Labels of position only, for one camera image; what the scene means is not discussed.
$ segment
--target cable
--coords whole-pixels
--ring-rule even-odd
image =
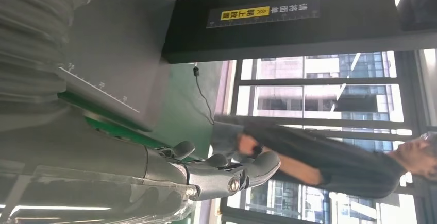
[[[209,106],[208,99],[207,99],[207,98],[204,96],[204,94],[202,93],[202,89],[200,88],[200,85],[199,85],[199,80],[198,80],[198,77],[199,77],[199,75],[200,75],[200,73],[199,73],[199,68],[195,66],[195,67],[193,68],[193,73],[194,73],[194,76],[196,77],[196,85],[197,85],[197,89],[199,89],[199,93],[200,93],[200,95],[202,96],[202,98],[205,100],[206,106],[208,107],[209,118],[208,118],[208,117],[206,117],[206,118],[207,118],[207,120],[208,120],[208,122],[209,122],[210,124],[214,125],[214,118],[212,117],[211,107]]]

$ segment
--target glass window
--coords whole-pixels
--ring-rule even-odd
[[[393,52],[284,57],[275,60],[249,59],[243,61],[242,71],[242,79],[253,80],[356,77],[396,77]],[[404,121],[400,90],[397,84],[303,84],[300,86],[240,87],[237,114],[365,120],[369,122],[373,120]],[[411,130],[408,130],[409,133],[405,133],[406,131],[384,128],[383,125],[379,129],[308,125],[285,126],[338,132],[411,135]],[[392,151],[402,143],[370,139],[337,138],[337,140],[367,151],[382,152]],[[412,183],[411,174],[405,174],[399,182],[401,186]],[[238,197],[238,207],[235,208],[315,223],[416,223],[414,199],[409,195],[391,194],[382,200],[370,200],[330,193],[290,182],[269,180],[264,185],[248,189]]]
[[[387,94],[385,89],[390,89],[391,94]],[[396,122],[404,120],[399,86],[396,84],[244,86],[239,90],[237,114]]]
[[[246,59],[241,79],[396,77],[395,67],[386,52]]]

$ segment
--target black wire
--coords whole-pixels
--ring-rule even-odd
[[[204,94],[202,93],[202,90],[200,89],[199,80],[198,80],[197,76],[196,76],[196,84],[197,84],[197,88],[199,89],[199,93],[200,93],[200,95],[201,95],[202,98],[205,100],[206,106],[208,107],[208,110],[209,110],[209,118],[210,118],[211,120],[210,120],[209,118],[207,118],[207,117],[206,117],[206,118],[207,118],[207,120],[208,120],[208,122],[209,122],[210,124],[214,125],[214,119],[212,118],[211,107],[209,107],[208,100],[206,99],[206,97],[205,97]]]

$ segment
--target black dress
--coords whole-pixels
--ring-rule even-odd
[[[260,144],[319,169],[323,183],[314,186],[317,188],[363,198],[384,198],[398,187],[399,178],[406,173],[382,152],[369,152],[311,130],[258,122],[238,123],[244,126],[245,134]],[[272,179],[304,184],[280,170]]]

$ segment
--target robotic hand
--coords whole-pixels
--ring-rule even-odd
[[[229,164],[222,154],[204,161],[184,163],[180,159],[186,158],[194,151],[194,145],[185,141],[173,149],[157,149],[166,160],[178,167],[187,176],[187,184],[197,189],[192,200],[222,198],[234,195],[238,191],[258,186],[266,182],[279,168],[280,160],[274,152],[266,152],[255,160],[247,163]]]

